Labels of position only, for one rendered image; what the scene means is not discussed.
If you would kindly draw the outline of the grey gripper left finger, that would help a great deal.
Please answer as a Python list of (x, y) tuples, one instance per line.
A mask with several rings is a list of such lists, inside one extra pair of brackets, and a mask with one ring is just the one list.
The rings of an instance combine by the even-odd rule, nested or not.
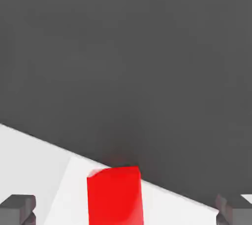
[(12, 194), (0, 204), (0, 225), (36, 225), (32, 194)]

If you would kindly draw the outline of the small red cube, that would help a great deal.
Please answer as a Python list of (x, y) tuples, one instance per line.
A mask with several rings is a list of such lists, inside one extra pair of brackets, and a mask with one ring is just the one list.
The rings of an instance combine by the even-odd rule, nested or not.
[(89, 225), (144, 225), (137, 166), (106, 168), (87, 177)]

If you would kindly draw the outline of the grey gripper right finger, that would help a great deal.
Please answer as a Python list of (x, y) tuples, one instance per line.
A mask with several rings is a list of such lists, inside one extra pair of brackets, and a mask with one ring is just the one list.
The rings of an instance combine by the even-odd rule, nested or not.
[(252, 225), (252, 203), (241, 195), (218, 194), (216, 225)]

